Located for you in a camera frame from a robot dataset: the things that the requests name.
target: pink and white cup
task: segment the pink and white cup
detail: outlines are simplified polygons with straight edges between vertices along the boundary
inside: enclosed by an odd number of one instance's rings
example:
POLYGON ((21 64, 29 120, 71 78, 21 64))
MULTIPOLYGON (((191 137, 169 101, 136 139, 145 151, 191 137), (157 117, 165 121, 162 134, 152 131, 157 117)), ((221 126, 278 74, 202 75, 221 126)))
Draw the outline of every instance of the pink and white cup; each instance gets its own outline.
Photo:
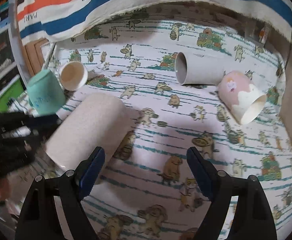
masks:
POLYGON ((240 125, 254 120, 266 103, 266 94, 239 71, 224 76, 218 85, 218 95, 240 125))

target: cup opening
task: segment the cup opening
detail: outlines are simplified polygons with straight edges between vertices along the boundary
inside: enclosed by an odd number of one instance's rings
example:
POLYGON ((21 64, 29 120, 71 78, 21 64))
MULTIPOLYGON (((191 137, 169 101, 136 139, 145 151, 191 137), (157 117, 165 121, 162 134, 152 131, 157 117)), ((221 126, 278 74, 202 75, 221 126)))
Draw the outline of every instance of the cup opening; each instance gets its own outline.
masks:
POLYGON ((60 75, 60 82, 67 90, 77 90, 85 75, 84 66, 80 62, 70 62, 63 69, 60 75))
POLYGON ((262 95, 261 97, 257 98, 244 113, 241 120, 239 120, 240 125, 248 124, 254 120, 264 108, 265 103, 266 95, 262 95))
POLYGON ((183 84, 187 75, 187 62, 184 53, 179 52, 175 59, 176 78, 180 84, 183 84))

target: patterned tablecloth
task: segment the patterned tablecloth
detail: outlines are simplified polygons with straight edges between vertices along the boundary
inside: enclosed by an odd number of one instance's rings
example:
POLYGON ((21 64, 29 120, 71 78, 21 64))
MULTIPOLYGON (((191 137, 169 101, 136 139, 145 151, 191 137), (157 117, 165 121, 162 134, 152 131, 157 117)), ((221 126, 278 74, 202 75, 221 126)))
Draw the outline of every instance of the patterned tablecloth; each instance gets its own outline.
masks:
MULTIPOLYGON (((52 71, 79 60, 90 72, 87 85, 70 95, 57 112, 59 117, 64 120, 88 94, 102 91, 121 98, 135 123, 102 182, 82 202, 101 239, 186 239, 196 231, 210 203, 186 162, 186 150, 192 146, 231 176, 258 176, 278 239, 292 230, 292 149, 278 118, 285 89, 282 59, 232 28, 217 23, 212 27, 214 19, 189 23, 187 19, 195 19, 197 13, 183 6, 154 7, 57 44, 52 71), (173 10, 173 19, 164 20, 163 12, 173 10), (215 57, 226 73, 245 73, 267 93, 262 113, 239 126, 220 102, 215 86, 179 85, 174 72, 179 51, 200 55, 198 71, 208 69, 209 59, 215 57)), ((27 95, 12 109, 27 112, 27 95)), ((40 155, 23 172, 11 177, 16 185, 11 203, 19 203, 17 207, 28 189, 19 190, 19 185, 29 186, 38 173, 49 177, 61 171, 40 155)), ((228 235, 236 202, 233 197, 219 239, 228 235)))

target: silver bolt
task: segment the silver bolt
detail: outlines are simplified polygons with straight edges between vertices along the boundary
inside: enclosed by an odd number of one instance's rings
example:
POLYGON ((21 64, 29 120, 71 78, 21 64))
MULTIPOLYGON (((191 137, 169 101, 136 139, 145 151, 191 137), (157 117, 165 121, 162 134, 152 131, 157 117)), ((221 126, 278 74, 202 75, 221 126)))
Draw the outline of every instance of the silver bolt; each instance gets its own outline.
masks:
POLYGON ((224 172, 224 171, 217 171, 217 174, 218 174, 218 176, 220 176, 220 177, 225 177, 227 173, 224 172))
POLYGON ((38 175, 38 176, 35 177, 35 181, 36 181, 36 182, 39 182, 39 181, 42 180, 42 178, 43 178, 43 177, 42 177, 41 175, 38 175))
POLYGON ((249 175, 248 178, 251 179, 252 181, 258 180, 258 178, 255 175, 249 175))
POLYGON ((73 170, 69 170, 69 171, 66 172, 66 176, 67 176, 67 177, 71 177, 71 176, 74 175, 74 173, 75 173, 75 172, 74 172, 73 170))

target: mint green mug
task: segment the mint green mug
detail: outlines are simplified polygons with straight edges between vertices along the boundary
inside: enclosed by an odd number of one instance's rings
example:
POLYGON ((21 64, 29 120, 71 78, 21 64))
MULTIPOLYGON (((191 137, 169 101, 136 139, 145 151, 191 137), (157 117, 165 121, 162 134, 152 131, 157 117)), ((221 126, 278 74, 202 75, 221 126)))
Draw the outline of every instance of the mint green mug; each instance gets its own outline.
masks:
POLYGON ((49 69, 41 70, 29 80, 27 93, 39 115, 55 114, 66 102, 56 76, 49 69))

